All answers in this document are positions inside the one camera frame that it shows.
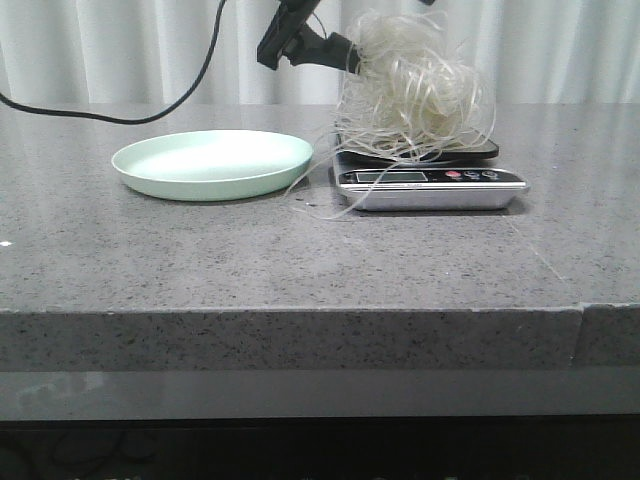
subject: black cable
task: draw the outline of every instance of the black cable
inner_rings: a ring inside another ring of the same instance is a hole
[[[193,82],[193,84],[191,84],[189,89],[178,100],[176,100],[173,104],[169,105],[166,109],[162,110],[161,112],[156,113],[155,115],[151,115],[149,117],[144,117],[144,118],[128,119],[128,118],[111,117],[109,115],[100,115],[97,113],[90,113],[90,112],[77,112],[74,110],[55,110],[55,109],[49,109],[49,108],[32,107],[29,105],[23,105],[21,103],[14,102],[10,98],[6,97],[2,92],[0,92],[0,101],[13,109],[20,110],[21,112],[33,113],[37,115],[51,115],[55,117],[90,118],[92,120],[118,123],[121,125],[141,125],[143,123],[150,123],[155,120],[158,120],[170,114],[180,105],[182,105],[185,102],[185,100],[187,100],[187,98],[189,98],[191,94],[196,90],[196,88],[198,88],[198,85],[200,85],[200,82],[202,82],[202,79],[204,78],[204,75],[207,72],[207,69],[209,68],[209,64],[211,63],[211,58],[213,57],[213,52],[216,48],[216,43],[218,43],[218,35],[220,33],[220,20],[222,18],[222,9],[224,8],[225,3],[227,3],[227,0],[220,0],[220,3],[218,4],[218,11],[216,12],[216,19],[213,27],[213,35],[211,36],[211,44],[209,45],[207,56],[205,57],[204,63],[202,64],[202,67],[200,68],[200,72],[198,73],[198,76],[196,77],[195,81]]]

